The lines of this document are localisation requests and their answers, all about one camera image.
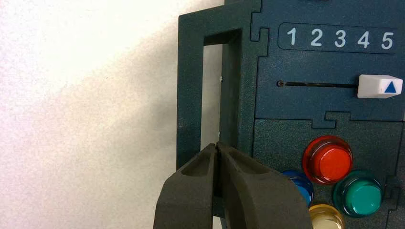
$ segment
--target number 5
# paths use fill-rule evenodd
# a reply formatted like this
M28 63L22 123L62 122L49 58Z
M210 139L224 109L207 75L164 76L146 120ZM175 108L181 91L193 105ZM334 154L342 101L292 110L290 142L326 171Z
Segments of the number 5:
M387 38L387 36L392 36L394 33L393 32L386 32L384 33L384 37L383 37L383 43L381 44L381 47L385 50L387 49L391 49L393 41L391 38Z

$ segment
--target blue triangle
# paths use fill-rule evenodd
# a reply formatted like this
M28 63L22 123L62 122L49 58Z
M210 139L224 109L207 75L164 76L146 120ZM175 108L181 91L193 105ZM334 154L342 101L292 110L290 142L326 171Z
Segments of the blue triangle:
M391 81L390 85L388 85L387 89L385 90L385 93L396 93L394 83Z

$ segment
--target number 1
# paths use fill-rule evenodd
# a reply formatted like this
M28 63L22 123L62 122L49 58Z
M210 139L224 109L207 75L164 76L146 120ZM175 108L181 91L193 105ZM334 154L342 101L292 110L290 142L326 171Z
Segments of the number 1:
M291 34L291 45L295 44L295 28L292 28L292 30L288 31L287 34Z

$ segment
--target yellow button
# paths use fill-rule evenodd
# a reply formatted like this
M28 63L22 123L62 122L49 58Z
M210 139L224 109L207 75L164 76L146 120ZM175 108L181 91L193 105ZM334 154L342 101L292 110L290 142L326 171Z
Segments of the yellow button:
M309 214L314 229L344 229L343 216L330 205L314 205Z

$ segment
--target number 4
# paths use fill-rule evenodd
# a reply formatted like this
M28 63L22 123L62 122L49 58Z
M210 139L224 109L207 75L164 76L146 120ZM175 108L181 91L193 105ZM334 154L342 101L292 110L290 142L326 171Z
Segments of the number 4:
M365 48L365 49L366 49L367 46L370 44L370 43L368 42L368 35L369 35L369 32L366 31L366 32L363 34L363 36L357 41L357 43L358 43L359 45L364 45L364 48Z

